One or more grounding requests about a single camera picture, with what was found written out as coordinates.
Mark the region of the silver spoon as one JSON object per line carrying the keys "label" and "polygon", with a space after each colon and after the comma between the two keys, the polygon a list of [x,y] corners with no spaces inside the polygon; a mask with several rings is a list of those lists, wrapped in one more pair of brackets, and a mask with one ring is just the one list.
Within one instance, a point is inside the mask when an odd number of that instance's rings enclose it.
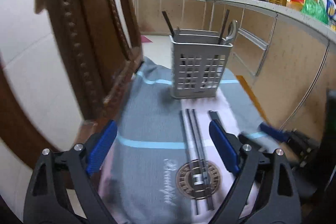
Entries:
{"label": "silver spoon", "polygon": [[237,33],[238,33],[238,21],[232,20],[228,27],[228,35],[225,37],[225,44],[233,43],[236,39]]}

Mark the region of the kitchen base cabinets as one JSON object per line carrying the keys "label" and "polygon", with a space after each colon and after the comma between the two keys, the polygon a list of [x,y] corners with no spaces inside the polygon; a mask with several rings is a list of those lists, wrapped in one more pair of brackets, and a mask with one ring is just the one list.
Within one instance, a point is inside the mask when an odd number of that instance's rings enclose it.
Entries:
{"label": "kitchen base cabinets", "polygon": [[238,22],[228,69],[241,76],[266,120],[322,138],[327,89],[335,88],[335,31],[285,6],[255,0],[135,0],[144,54],[171,65],[166,11],[173,27],[218,32]]}

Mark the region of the grey pink patterned cloth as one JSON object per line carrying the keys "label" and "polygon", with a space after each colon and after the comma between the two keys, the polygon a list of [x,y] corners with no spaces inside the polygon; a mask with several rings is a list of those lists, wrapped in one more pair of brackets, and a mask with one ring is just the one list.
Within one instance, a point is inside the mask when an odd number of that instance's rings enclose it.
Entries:
{"label": "grey pink patterned cloth", "polygon": [[145,59],[135,74],[118,119],[118,133],[102,168],[99,194],[117,223],[208,223],[215,211],[182,180],[190,176],[180,111],[190,157],[198,165],[186,109],[195,109],[209,161],[214,207],[228,193],[234,177],[223,165],[209,136],[208,111],[216,111],[234,135],[255,133],[262,119],[234,74],[225,70],[214,98],[177,100],[170,94],[171,70]]}

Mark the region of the white plastic utensil caddy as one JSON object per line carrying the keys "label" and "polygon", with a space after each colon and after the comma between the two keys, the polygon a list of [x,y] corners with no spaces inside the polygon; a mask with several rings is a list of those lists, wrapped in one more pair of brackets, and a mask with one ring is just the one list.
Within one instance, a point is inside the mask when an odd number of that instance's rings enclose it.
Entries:
{"label": "white plastic utensil caddy", "polygon": [[219,33],[204,30],[174,30],[171,95],[177,99],[216,96],[233,43],[225,44]]}

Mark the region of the green plastic bag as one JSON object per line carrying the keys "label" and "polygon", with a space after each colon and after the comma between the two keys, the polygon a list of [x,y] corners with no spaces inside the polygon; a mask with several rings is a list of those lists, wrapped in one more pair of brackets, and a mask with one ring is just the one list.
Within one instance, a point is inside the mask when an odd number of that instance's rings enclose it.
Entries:
{"label": "green plastic bag", "polygon": [[301,12],[324,24],[329,24],[329,17],[327,16],[323,0],[305,0]]}

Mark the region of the brown wooden chair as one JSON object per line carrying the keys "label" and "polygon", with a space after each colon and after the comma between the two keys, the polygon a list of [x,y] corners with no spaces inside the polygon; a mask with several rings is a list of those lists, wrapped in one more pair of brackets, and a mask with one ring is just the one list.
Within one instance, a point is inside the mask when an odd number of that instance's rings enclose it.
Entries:
{"label": "brown wooden chair", "polygon": [[21,14],[17,33],[54,37],[84,119],[114,116],[143,60],[131,0],[34,0],[33,12],[46,12],[48,26]]}

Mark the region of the blue snack bag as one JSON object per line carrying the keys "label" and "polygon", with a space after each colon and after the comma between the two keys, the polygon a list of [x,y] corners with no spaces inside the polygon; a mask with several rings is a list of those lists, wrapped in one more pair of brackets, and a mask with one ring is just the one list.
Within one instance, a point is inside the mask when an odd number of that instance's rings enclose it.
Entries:
{"label": "blue snack bag", "polygon": [[329,19],[329,26],[333,31],[336,31],[336,9],[333,0],[327,0],[326,13]]}

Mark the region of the pink dustpan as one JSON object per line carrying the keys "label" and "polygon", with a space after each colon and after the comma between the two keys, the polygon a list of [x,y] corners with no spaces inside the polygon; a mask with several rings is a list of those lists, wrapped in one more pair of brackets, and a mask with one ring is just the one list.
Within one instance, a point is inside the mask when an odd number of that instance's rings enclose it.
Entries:
{"label": "pink dustpan", "polygon": [[141,35],[141,43],[152,43],[152,41],[144,35]]}

